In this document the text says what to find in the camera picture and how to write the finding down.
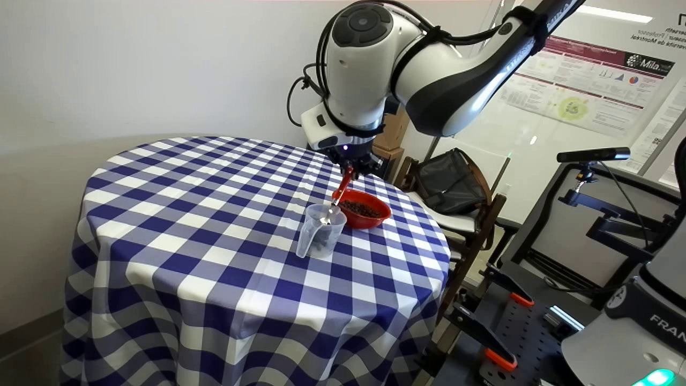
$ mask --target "red bowl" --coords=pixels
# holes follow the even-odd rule
[[[345,226],[353,229],[377,228],[390,218],[390,208],[387,202],[356,189],[345,189],[340,207],[347,218]]]

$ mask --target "tablecloth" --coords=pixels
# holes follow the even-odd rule
[[[111,158],[84,191],[65,302],[65,384],[407,384],[448,272],[439,228],[400,189],[375,229],[296,257],[341,173],[245,138]]]

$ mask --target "blue and white checkered tablecloth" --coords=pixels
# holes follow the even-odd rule
[[[318,152],[172,138],[111,158],[86,187],[67,284],[65,384],[407,384],[436,324],[448,247],[421,207],[296,257],[341,173]]]

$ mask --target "clear glass cup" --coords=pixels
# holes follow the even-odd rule
[[[330,257],[341,238],[345,222],[347,219],[340,207],[330,207],[330,205],[306,207],[305,219],[300,224],[296,255],[320,257],[320,261]]]

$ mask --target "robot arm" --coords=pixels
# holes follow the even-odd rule
[[[321,103],[302,114],[314,151],[368,145],[388,99],[426,135],[454,135],[584,0],[525,0],[500,29],[450,36],[400,3],[360,0],[337,14],[318,46]],[[454,46],[486,43],[463,58]]]

